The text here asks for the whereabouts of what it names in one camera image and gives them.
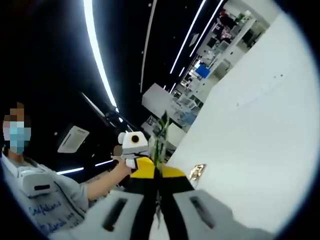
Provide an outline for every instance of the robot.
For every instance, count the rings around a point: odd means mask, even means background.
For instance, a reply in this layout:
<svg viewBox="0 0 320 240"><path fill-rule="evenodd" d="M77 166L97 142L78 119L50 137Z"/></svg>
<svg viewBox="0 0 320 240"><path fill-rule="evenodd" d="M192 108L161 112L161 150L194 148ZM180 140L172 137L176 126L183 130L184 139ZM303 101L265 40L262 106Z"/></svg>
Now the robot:
<svg viewBox="0 0 320 240"><path fill-rule="evenodd" d="M53 240L149 239L160 196L170 239L175 240L271 240L262 229L235 221L232 210L204 190L195 190L177 168L162 166L161 173L148 157L148 141L142 132L121 133L126 164L135 169L124 191L111 193L86 213L79 226L55 232Z"/></svg>

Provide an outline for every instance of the face mask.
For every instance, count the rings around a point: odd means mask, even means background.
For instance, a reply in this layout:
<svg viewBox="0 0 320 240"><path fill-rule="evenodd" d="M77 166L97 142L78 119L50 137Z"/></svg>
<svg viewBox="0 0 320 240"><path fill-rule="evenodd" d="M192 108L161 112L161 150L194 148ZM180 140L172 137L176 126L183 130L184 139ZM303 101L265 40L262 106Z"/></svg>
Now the face mask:
<svg viewBox="0 0 320 240"><path fill-rule="evenodd" d="M10 141L9 149L21 154L29 144L31 138L31 127L25 127L24 121L10 121L10 127L3 127L5 141Z"/></svg>

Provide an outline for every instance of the person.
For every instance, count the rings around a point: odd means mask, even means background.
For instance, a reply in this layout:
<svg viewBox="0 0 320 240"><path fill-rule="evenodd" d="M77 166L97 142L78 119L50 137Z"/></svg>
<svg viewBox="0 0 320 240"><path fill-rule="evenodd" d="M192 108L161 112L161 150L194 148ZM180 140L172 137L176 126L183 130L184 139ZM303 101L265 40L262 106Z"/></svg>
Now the person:
<svg viewBox="0 0 320 240"><path fill-rule="evenodd" d="M24 150L31 138L31 122L20 102L4 116L2 127L4 147L0 162L3 180L22 211L45 236L79 225L84 220L89 201L105 195L131 173L131 168L126 166L121 157L113 157L119 164L110 173L90 183L79 184L25 156ZM53 179L55 191L33 197L26 195L18 186L17 176L5 164L6 160L18 169L27 167L28 170L48 174Z"/></svg>

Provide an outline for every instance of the ceiling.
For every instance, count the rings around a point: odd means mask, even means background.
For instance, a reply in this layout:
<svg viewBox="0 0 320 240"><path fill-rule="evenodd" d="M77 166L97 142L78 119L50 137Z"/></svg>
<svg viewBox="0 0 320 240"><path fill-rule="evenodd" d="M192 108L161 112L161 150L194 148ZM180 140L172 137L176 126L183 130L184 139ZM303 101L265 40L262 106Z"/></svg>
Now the ceiling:
<svg viewBox="0 0 320 240"><path fill-rule="evenodd" d="M11 6L3 37L1 102L25 103L31 115L28 155L55 171L84 167L70 177L79 182L113 167L95 164L110 157L118 133L125 129L99 116L81 93L103 113L113 111L88 36L83 1L43 0ZM120 115L139 127L150 116L142 94L153 84L171 88L192 61L191 38L202 33L218 0L207 0L170 74L182 42L202 0L158 0L146 52L143 51L152 0L93 0L96 36L105 73ZM90 132L74 154L57 153L65 130L76 125Z"/></svg>

